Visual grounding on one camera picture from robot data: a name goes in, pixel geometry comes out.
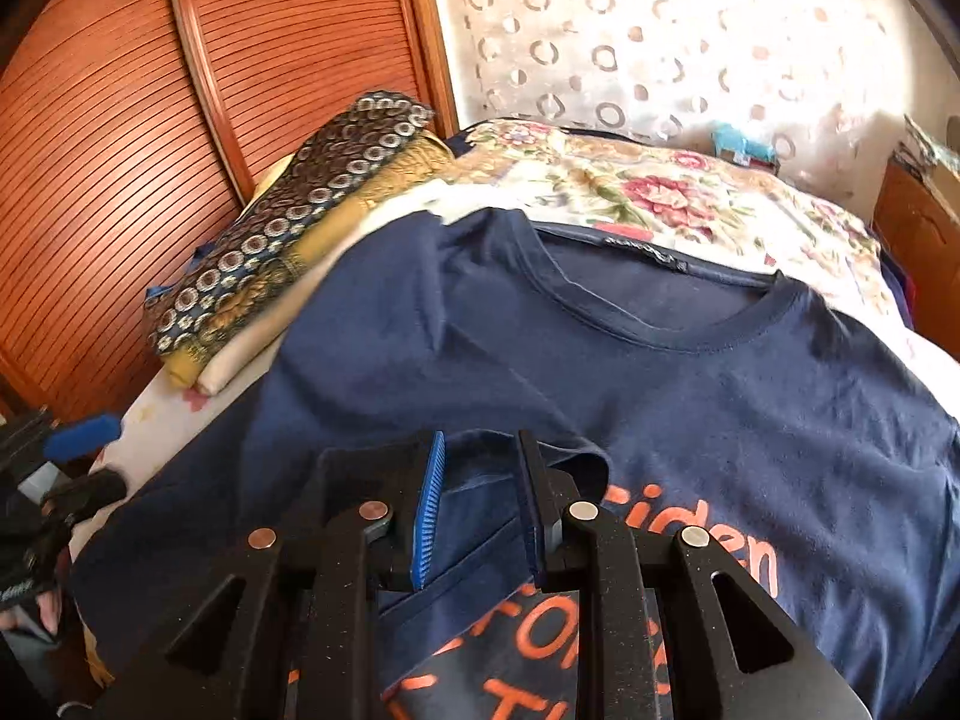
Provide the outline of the person left hand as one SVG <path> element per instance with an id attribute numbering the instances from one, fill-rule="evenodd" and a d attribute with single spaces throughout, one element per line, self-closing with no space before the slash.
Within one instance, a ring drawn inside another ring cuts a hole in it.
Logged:
<path id="1" fill-rule="evenodd" d="M 24 605 L 11 606 L 0 613 L 2 631 L 23 629 L 39 639 L 55 640 L 62 616 L 62 592 L 59 589 L 31 598 Z"/>

